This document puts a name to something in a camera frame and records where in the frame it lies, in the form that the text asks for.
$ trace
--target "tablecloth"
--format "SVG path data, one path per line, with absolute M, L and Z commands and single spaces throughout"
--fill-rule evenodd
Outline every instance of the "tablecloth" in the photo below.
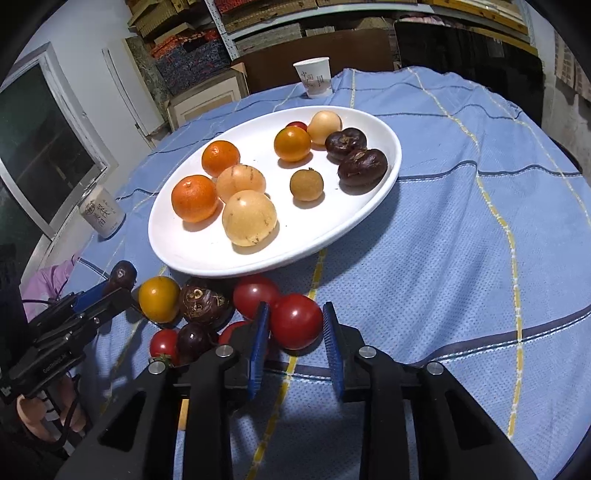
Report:
M 268 276 L 285 293 L 332 301 L 396 361 L 444 363 L 540 480 L 554 478 L 591 424 L 589 186 L 519 107 L 456 74 L 345 70 L 332 84 L 324 99 L 298 83 L 183 125 L 133 172 L 118 198 L 125 223 L 107 241 L 92 237 L 65 291 L 95 285 L 121 259 L 139 282 L 184 281 L 152 252 L 148 217 L 170 173 L 221 132 L 296 106 L 369 112 L 402 145 L 394 188 L 343 238 Z M 145 368 L 156 331 L 133 311 L 103 327 L 82 368 L 91 413 Z M 287 372 L 267 371 L 231 419 L 235 478 L 357 478 L 362 406 L 336 401 L 324 346 L 281 359 Z

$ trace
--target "tangerine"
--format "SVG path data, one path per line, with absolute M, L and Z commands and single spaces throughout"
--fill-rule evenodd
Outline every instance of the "tangerine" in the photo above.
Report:
M 240 152 L 226 140 L 211 142 L 201 155 L 201 166 L 212 177 L 219 177 L 224 170 L 239 163 Z
M 200 222 L 216 211 L 216 185 L 205 175 L 191 175 L 174 186 L 170 199 L 174 213 L 184 221 Z

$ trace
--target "paper cup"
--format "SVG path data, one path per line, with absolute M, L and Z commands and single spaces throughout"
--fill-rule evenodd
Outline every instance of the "paper cup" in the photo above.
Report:
M 310 98 L 325 97 L 333 93 L 330 84 L 330 65 L 328 57 L 302 60 L 294 63 L 301 82 Z

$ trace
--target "white plate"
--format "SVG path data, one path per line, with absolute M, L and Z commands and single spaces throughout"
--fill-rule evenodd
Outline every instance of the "white plate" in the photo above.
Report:
M 279 166 L 273 149 L 279 130 L 289 122 L 307 124 L 320 110 L 336 112 L 343 120 L 343 128 L 359 128 L 367 136 L 368 148 L 379 148 L 386 155 L 388 171 L 369 192 L 345 193 L 339 187 L 338 165 L 326 158 L 325 151 L 313 150 L 312 159 L 303 165 Z M 337 106 L 305 106 L 269 113 L 231 128 L 214 140 L 232 142 L 240 151 L 241 163 L 263 173 L 267 194 L 277 210 L 278 228 L 254 247 L 236 247 L 224 233 L 221 208 L 215 218 L 190 229 L 183 226 L 173 211 L 170 194 L 182 178 L 206 175 L 201 167 L 206 145 L 199 148 L 167 180 L 148 221 L 150 245 L 160 260 L 170 268 L 199 277 L 234 277 L 270 270 L 330 245 L 382 202 L 396 181 L 402 160 L 400 142 L 388 125 L 368 113 Z M 290 192 L 291 175 L 301 168 L 313 168 L 324 179 L 324 199 L 313 207 L 295 205 Z

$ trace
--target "screw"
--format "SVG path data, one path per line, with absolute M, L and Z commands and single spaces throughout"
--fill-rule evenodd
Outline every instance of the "screw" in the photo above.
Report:
M 372 346 L 363 346 L 359 349 L 359 354 L 363 357 L 363 358 L 373 358 L 375 357 L 378 353 L 375 350 L 374 347 Z
M 226 358 L 234 353 L 234 349 L 230 345 L 220 345 L 216 348 L 216 355 Z
M 443 370 L 443 365 L 439 362 L 429 362 L 427 364 L 427 372 L 429 372 L 431 375 L 441 375 Z
M 166 370 L 166 364 L 160 360 L 156 360 L 148 366 L 148 372 L 152 375 L 160 375 L 164 370 Z

